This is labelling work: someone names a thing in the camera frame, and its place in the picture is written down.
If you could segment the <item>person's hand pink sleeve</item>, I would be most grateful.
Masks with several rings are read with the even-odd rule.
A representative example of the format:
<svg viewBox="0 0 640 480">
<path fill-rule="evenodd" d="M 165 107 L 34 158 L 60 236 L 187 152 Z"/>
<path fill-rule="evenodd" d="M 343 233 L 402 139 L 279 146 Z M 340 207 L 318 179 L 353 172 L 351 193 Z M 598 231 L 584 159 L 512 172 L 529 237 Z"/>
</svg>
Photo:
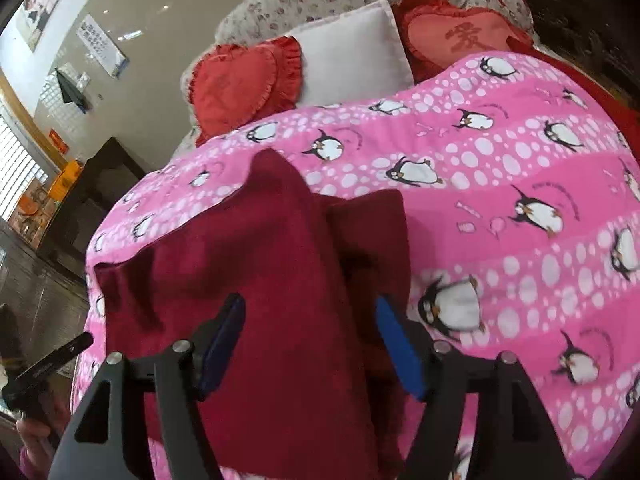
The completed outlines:
<svg viewBox="0 0 640 480">
<path fill-rule="evenodd" d="M 27 479 L 48 478 L 52 464 L 52 454 L 46 448 L 49 434 L 54 430 L 59 436 L 62 436 L 70 421 L 68 407 L 58 398 L 54 399 L 49 420 L 52 422 L 51 426 L 28 417 L 22 417 L 16 423 L 17 433 L 23 443 L 20 469 Z"/>
</svg>

